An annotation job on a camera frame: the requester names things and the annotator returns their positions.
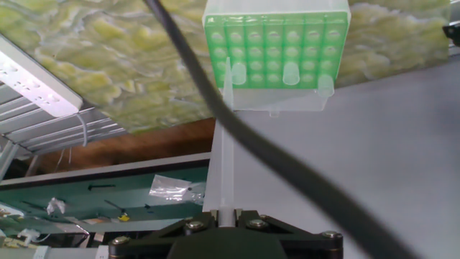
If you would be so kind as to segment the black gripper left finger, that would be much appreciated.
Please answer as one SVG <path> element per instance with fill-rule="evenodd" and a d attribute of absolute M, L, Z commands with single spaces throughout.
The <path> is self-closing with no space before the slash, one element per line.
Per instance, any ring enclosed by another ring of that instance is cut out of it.
<path fill-rule="evenodd" d="M 201 212 L 140 238 L 130 235 L 116 237 L 109 243 L 109 258 L 166 258 L 180 238 L 215 227 L 216 220 L 212 213 Z"/>

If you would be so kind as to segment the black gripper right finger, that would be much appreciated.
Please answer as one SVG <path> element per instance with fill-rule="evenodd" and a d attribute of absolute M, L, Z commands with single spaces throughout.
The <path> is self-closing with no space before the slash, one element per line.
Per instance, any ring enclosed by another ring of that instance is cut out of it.
<path fill-rule="evenodd" d="M 237 226 L 273 237 L 287 258 L 344 258 L 344 238 L 336 231 L 307 232 L 257 211 L 241 211 Z"/>

